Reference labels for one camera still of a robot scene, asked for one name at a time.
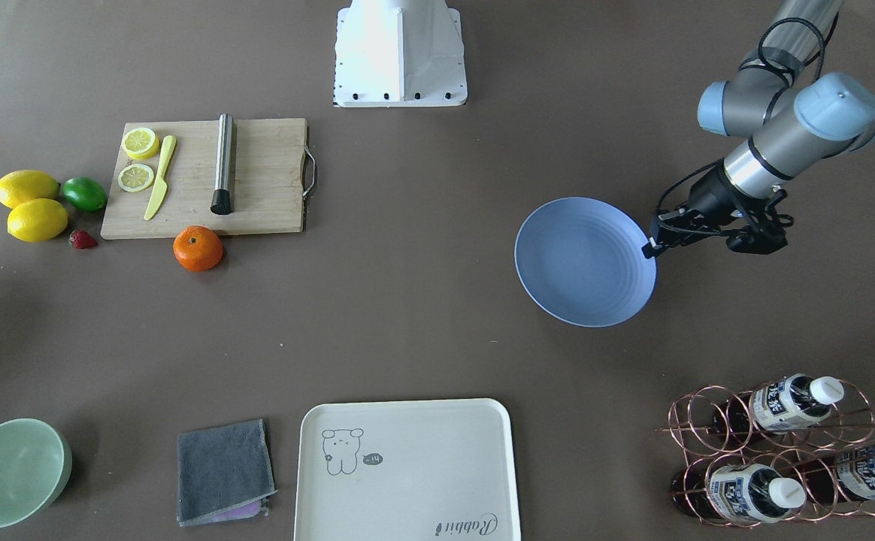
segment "lemon slice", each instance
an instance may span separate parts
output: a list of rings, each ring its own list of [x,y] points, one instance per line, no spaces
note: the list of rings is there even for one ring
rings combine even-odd
[[[150,128],[134,128],[125,134],[121,147],[132,160],[146,160],[156,156],[160,139]]]
[[[127,165],[117,175],[117,184],[124,192],[139,192],[153,184],[153,169],[145,164]]]

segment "bottle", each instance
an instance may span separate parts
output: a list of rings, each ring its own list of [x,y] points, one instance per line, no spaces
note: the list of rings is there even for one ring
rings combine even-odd
[[[832,501],[875,500],[875,445],[809,462],[802,473],[813,499],[823,506]],[[840,487],[837,495],[836,482]]]
[[[726,520],[740,526],[775,523],[805,504],[805,489],[795,479],[761,464],[722,466],[705,482],[699,472],[682,472],[671,480],[675,506],[689,516]]]
[[[842,382],[832,376],[808,377],[796,373],[777,383],[754,391],[750,397],[740,394],[741,400],[729,400],[722,407],[725,417],[717,413],[713,416],[713,426],[723,434],[730,432],[732,441],[742,443],[751,419],[762,431],[784,432],[795,428],[808,428],[825,421],[831,414],[832,404],[842,400],[846,391]],[[747,403],[751,410],[744,410]],[[760,438],[753,434],[747,443]]]

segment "lemon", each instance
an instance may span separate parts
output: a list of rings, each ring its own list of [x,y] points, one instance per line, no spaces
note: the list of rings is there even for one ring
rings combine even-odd
[[[121,147],[132,160],[146,160],[156,156],[160,139],[150,128],[134,128],[125,134]]]
[[[31,199],[53,199],[60,185],[43,171],[14,171],[0,179],[0,202],[11,209]]]
[[[117,175],[117,184],[124,192],[139,192],[153,184],[153,169],[145,164],[127,165]]]
[[[56,199],[31,199],[7,216],[7,233],[27,243],[42,243],[67,228],[67,210]]]

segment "strawberry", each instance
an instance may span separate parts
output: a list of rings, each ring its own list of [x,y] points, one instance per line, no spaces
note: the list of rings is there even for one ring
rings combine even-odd
[[[70,233],[70,246],[79,250],[92,249],[92,247],[97,246],[97,240],[83,229],[77,229]]]

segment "gray towel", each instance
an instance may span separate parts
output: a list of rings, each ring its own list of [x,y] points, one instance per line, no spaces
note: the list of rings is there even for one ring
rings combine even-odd
[[[177,523],[253,517],[277,492],[263,419],[177,438]]]

